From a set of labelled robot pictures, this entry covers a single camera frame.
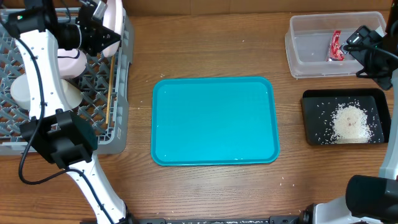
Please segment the large white plate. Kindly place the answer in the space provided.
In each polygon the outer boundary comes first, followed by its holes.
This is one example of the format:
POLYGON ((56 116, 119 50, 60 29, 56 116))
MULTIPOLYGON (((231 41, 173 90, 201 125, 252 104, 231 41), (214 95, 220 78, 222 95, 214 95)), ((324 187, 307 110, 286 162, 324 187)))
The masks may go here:
MULTIPOLYGON (((107 9, 103 17, 103 25, 121 36, 124 30, 125 10, 122 0, 107 0, 107 9)), ((113 56, 119 47, 119 41, 105 48, 102 53, 105 57, 113 56)))

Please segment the wooden chopstick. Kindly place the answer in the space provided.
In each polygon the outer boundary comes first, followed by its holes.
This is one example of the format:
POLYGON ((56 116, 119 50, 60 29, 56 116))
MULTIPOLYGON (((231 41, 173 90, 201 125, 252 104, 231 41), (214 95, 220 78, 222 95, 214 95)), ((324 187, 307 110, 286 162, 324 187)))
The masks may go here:
POLYGON ((113 91, 113 80, 114 80, 114 66, 115 66, 115 55, 111 58, 111 66, 109 72, 109 86, 108 86, 108 98, 107 98, 107 106, 106 106, 106 124, 109 124, 109 116, 110 116, 110 107, 111 107, 111 100, 112 100, 112 91, 113 91))

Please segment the red sauce packet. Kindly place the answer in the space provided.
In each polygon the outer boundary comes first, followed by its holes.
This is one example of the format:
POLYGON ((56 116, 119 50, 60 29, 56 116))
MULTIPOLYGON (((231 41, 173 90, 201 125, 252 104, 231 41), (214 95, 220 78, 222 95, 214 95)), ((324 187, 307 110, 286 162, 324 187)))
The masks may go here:
POLYGON ((333 32, 333 35, 330 39, 330 44, 328 47, 328 52, 326 55, 326 61, 331 62, 331 61, 343 61, 345 59, 345 55, 343 51, 340 49, 340 35, 341 31, 340 30, 335 30, 333 32))

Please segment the small white bowl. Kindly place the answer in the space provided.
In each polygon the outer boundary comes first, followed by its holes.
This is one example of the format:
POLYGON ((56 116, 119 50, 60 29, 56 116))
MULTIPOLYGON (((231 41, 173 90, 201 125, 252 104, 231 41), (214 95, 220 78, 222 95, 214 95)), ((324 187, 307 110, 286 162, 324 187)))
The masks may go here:
POLYGON ((62 79, 80 76, 86 70, 87 57, 78 49, 58 49, 58 67, 62 79))

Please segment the white cup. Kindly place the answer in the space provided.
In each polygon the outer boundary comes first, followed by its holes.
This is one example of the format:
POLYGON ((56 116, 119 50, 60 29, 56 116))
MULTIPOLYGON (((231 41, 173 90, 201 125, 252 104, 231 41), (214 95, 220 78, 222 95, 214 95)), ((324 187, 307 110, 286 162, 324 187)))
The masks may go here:
POLYGON ((83 101, 83 97, 81 95, 81 91, 69 83, 66 80, 61 80, 63 86, 63 92, 65 94, 67 103, 69 104, 71 109, 74 109, 80 105, 83 101))

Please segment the pile of rice scraps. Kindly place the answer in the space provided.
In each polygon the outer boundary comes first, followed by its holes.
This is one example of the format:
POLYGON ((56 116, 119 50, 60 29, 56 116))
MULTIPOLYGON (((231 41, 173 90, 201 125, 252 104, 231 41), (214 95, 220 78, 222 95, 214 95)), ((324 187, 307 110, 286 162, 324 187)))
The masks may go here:
POLYGON ((370 97, 344 97, 318 103, 315 132, 317 144, 366 144, 384 140, 376 107, 370 97))

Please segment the grey metal bowl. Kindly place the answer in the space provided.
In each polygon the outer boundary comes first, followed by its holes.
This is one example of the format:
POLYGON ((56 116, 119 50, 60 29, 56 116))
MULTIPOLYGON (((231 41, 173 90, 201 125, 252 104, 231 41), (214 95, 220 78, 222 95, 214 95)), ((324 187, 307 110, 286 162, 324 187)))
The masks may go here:
POLYGON ((30 110, 30 90, 26 74, 17 77, 13 81, 10 92, 20 108, 30 110))

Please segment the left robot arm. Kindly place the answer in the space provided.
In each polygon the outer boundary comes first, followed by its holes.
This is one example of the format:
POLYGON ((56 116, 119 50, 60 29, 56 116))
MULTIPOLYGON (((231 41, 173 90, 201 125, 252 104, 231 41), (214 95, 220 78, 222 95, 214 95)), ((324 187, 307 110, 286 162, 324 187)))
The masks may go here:
POLYGON ((81 49, 92 56, 115 54, 124 15, 121 1, 83 1, 75 22, 62 23, 52 1, 26 1, 23 11, 1 21, 16 40, 29 85, 29 121, 20 126, 21 135, 28 148, 76 182, 97 223, 133 223, 134 217, 100 166, 94 129, 67 101, 58 50, 81 49))

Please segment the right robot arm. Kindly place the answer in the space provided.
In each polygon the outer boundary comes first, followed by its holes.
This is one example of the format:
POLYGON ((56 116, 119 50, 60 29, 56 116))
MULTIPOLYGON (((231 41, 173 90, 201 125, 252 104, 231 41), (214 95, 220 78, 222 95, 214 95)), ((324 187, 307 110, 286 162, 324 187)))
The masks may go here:
MULTIPOLYGON (((363 69, 358 78, 372 79, 382 90, 397 91, 397 1, 393 1, 385 36, 366 26, 358 28, 342 46, 363 69)), ((350 178, 345 194, 327 203, 311 204, 303 210, 298 223, 397 223, 397 110, 381 121, 383 152, 372 152, 371 143, 342 139, 337 130, 330 137, 313 137, 318 124, 310 120, 315 101, 333 97, 333 104, 343 110, 349 98, 373 96, 374 89, 309 90, 302 98, 306 136, 313 146, 328 144, 323 166, 333 171, 355 165, 374 168, 381 163, 378 175, 356 174, 350 178)))

